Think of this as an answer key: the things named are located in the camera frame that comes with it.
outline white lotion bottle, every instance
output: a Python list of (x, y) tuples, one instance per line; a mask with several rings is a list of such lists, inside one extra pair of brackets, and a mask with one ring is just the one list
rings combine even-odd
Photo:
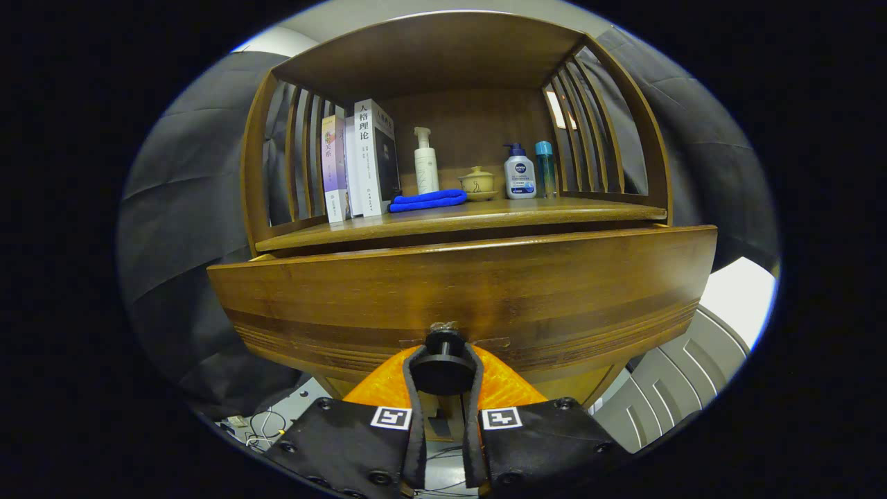
[(437, 180), (437, 157), (435, 150), (428, 143), (431, 130), (417, 126), (412, 131), (419, 138), (419, 148), (413, 153), (416, 160), (416, 186), (419, 194), (434, 193), (441, 190)]
[(505, 161), (505, 189), (510, 199), (536, 197), (536, 169), (520, 144), (505, 144), (510, 156)]

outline teal water bottle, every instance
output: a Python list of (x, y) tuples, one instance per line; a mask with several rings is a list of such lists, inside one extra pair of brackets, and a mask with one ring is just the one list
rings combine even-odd
[(554, 186), (554, 151), (548, 141), (536, 143), (536, 164), (542, 172), (542, 189), (546, 199), (557, 197), (557, 189)]

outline blue towel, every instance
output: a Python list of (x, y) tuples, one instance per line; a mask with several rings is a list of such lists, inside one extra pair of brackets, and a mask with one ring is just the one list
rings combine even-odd
[(389, 205), (389, 211), (424, 210), (425, 208), (438, 208), (441, 206), (455, 206), (462, 204), (468, 198), (468, 194), (461, 189), (446, 189), (434, 193), (419, 194), (418, 196), (398, 196)]

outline teacup lid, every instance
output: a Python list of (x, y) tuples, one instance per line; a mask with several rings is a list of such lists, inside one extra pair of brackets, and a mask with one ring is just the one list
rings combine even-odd
[(481, 168), (483, 168), (483, 166), (472, 166), (471, 173), (467, 174), (465, 177), (459, 177), (459, 179), (462, 180), (463, 178), (469, 178), (469, 177), (492, 177), (493, 176), (493, 174), (489, 173), (488, 171), (481, 171)]

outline black fabric backdrop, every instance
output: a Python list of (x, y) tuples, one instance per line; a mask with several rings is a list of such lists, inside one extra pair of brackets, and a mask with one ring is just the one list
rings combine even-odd
[[(712, 270), (742, 256), (773, 269), (779, 258), (773, 202), (757, 157), (730, 114), (683, 68), (637, 38), (611, 28), (599, 41), (635, 78), (660, 124), (674, 224), (718, 226)], [(132, 326), (158, 369), (216, 420), (267, 407), (294, 389), (301, 374), (249, 353), (206, 274), (208, 265), (249, 259), (239, 198), (240, 141), (259, 83), (283, 60), (265, 52), (229, 54), (185, 89), (146, 138), (120, 207), (118, 263)], [(582, 61), (600, 78), (627, 190), (645, 193), (640, 140), (625, 101), (590, 53)], [(272, 224), (289, 217), (283, 147), (292, 91), (291, 85), (278, 87), (266, 123)], [(300, 178), (297, 183), (303, 192)]]
[[(265, 73), (287, 58), (219, 60), (169, 106), (145, 139), (123, 191), (117, 234), (121, 290), (133, 329), (157, 368), (213, 419), (244, 414), (292, 390), (300, 372), (240, 341), (209, 284), (209, 265), (250, 258), (240, 206), (240, 141)], [(272, 218), (281, 189), (291, 89), (280, 86), (266, 128)]]

